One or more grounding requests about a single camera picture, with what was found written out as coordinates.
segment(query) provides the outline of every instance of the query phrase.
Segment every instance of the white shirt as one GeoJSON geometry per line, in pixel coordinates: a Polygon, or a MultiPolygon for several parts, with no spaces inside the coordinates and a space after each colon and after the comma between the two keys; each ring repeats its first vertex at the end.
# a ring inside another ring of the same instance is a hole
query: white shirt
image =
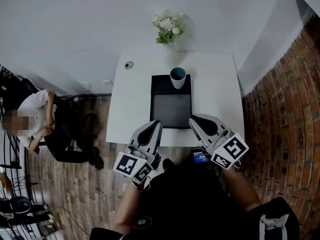
{"type": "MultiPolygon", "coordinates": [[[[18,136],[25,147],[30,146],[32,141],[31,136],[36,138],[37,133],[47,126],[46,115],[48,99],[49,94],[46,90],[38,91],[26,98],[17,110],[18,116],[29,117],[29,130],[23,131],[24,136],[18,136]]],[[[52,110],[53,121],[55,120],[56,109],[57,106],[54,104],[52,110]]]]}

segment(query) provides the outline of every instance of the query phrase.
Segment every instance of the black tray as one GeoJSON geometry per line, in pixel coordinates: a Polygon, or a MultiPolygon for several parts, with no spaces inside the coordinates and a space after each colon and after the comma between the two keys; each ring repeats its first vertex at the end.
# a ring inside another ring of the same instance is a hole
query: black tray
{"type": "Polygon", "coordinates": [[[169,75],[153,75],[150,121],[161,121],[163,128],[190,129],[191,115],[190,75],[186,75],[181,89],[174,88],[169,75]]]}

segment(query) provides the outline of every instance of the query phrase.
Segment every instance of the brick wall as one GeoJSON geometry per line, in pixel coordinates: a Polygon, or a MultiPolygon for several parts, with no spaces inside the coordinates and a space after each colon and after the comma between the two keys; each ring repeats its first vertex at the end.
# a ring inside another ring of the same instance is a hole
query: brick wall
{"type": "Polygon", "coordinates": [[[302,238],[320,225],[320,19],[242,100],[245,175],[262,202],[283,197],[302,238]]]}

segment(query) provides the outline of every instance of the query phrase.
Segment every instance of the white table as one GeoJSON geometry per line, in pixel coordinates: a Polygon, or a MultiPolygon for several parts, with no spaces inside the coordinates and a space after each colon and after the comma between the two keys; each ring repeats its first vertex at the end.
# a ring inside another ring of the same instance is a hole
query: white table
{"type": "MultiPolygon", "coordinates": [[[[193,114],[220,118],[234,133],[244,134],[244,118],[235,64],[231,54],[180,52],[179,67],[191,77],[193,114]]],[[[151,79],[169,75],[159,53],[122,55],[116,70],[106,141],[127,144],[133,132],[150,120],[151,79]],[[134,63],[126,70],[128,61],[134,63]]],[[[191,129],[163,129],[161,146],[199,147],[191,129]]]]}

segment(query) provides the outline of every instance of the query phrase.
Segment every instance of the small screen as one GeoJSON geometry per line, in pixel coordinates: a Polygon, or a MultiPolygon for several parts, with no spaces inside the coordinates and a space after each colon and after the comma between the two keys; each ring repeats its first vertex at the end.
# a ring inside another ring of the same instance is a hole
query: small screen
{"type": "Polygon", "coordinates": [[[209,159],[206,158],[202,152],[194,152],[193,158],[196,164],[209,162],[209,159]]]}

